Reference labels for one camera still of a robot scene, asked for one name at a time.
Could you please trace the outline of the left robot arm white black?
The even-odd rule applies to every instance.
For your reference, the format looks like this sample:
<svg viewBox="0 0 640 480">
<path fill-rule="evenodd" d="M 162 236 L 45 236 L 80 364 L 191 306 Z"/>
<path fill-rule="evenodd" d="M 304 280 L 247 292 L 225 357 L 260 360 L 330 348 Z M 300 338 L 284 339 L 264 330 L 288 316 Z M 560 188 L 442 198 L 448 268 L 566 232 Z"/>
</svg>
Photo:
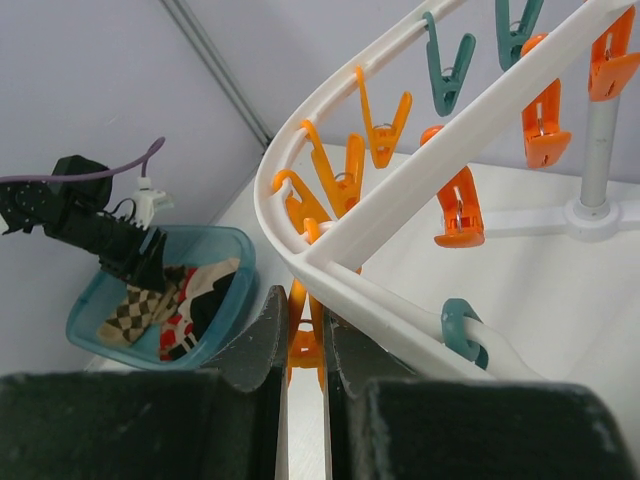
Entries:
<svg viewBox="0 0 640 480">
<path fill-rule="evenodd" d="M 34 227 L 98 257 L 107 274 L 140 289 L 163 293 L 167 234 L 149 231 L 124 215 L 105 210 L 110 176 L 72 182 L 21 180 L 1 185 L 3 233 L 30 233 Z"/>
</svg>

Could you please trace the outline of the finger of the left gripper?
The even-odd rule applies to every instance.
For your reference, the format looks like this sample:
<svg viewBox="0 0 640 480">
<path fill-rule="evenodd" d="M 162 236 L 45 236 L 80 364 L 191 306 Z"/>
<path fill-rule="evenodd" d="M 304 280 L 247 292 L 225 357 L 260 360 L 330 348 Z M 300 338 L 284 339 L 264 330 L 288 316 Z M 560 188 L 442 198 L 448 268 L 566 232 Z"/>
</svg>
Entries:
<svg viewBox="0 0 640 480">
<path fill-rule="evenodd" d="M 136 250 L 133 266 L 128 271 L 127 283 L 140 289 L 164 293 L 164 249 L 167 234 L 159 228 L 152 228 L 140 247 Z"/>
</svg>

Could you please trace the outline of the white round clip hanger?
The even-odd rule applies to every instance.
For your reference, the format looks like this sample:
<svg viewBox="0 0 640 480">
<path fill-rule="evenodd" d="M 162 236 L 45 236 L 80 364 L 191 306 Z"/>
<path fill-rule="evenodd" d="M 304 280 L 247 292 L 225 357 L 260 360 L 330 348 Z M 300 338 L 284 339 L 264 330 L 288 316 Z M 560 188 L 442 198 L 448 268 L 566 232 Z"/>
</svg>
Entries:
<svg viewBox="0 0 640 480">
<path fill-rule="evenodd" d="M 444 18 L 454 1 L 426 1 L 359 52 L 321 84 L 289 117 L 267 149 L 256 174 L 258 222 L 291 273 L 323 305 L 349 321 L 415 371 L 443 379 L 535 381 L 538 374 L 510 343 L 485 324 L 471 321 L 469 334 L 489 353 L 479 368 L 448 349 L 438 316 L 357 273 L 438 190 L 469 163 L 629 5 L 625 1 L 582 4 L 530 54 L 457 114 L 432 141 L 391 172 L 317 241 L 291 224 L 286 189 L 272 185 L 305 142 L 304 120 L 320 120 L 351 95 L 355 70 L 377 73 L 424 31 L 423 13 Z"/>
</svg>

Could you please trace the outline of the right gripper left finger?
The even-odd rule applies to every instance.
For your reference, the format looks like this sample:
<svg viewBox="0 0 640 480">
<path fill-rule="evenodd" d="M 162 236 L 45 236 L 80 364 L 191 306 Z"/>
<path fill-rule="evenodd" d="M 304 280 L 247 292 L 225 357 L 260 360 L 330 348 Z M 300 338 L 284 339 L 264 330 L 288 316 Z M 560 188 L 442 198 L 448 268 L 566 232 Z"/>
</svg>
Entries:
<svg viewBox="0 0 640 480">
<path fill-rule="evenodd" d="M 195 370 L 15 374 L 1 380 L 5 479 L 284 479 L 288 308 Z"/>
</svg>

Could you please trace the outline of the teal plastic basket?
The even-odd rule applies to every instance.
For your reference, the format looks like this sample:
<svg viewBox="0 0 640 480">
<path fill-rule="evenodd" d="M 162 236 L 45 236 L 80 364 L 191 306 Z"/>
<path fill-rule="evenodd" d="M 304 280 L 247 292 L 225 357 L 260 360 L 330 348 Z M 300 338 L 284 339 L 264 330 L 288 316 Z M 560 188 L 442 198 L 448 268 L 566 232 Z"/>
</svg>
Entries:
<svg viewBox="0 0 640 480">
<path fill-rule="evenodd" d="M 150 326 L 130 347 L 103 344 L 97 330 L 126 296 L 128 284 L 100 272 L 78 297 L 67 319 L 66 336 L 75 346 L 96 355 L 143 370 L 195 369 L 217 353 L 236 332 L 253 298 L 255 250 L 247 235 L 237 228 L 216 226 L 167 226 L 164 270 L 171 266 L 197 268 L 231 257 L 240 259 L 227 295 L 200 341 L 182 358 L 159 359 L 163 322 Z"/>
</svg>

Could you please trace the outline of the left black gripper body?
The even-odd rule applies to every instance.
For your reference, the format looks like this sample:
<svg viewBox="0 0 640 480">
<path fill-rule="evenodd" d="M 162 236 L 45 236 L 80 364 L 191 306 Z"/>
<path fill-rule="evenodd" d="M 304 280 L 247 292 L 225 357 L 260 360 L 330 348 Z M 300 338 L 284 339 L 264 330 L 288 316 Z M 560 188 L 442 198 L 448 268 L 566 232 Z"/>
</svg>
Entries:
<svg viewBox="0 0 640 480">
<path fill-rule="evenodd" d="M 108 214 L 74 205 L 59 220 L 47 222 L 44 233 L 96 255 L 101 268 L 112 275 L 140 275 L 147 266 L 141 247 L 148 232 Z"/>
</svg>

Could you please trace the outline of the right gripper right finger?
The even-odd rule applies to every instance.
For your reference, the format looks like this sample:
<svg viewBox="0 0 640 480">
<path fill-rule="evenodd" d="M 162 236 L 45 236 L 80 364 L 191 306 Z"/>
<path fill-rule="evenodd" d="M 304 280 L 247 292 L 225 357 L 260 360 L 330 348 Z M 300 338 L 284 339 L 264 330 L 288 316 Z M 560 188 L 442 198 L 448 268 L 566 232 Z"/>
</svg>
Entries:
<svg viewBox="0 0 640 480">
<path fill-rule="evenodd" d="M 330 479 L 635 479 L 605 404 L 575 384 L 422 376 L 323 318 Z"/>
</svg>

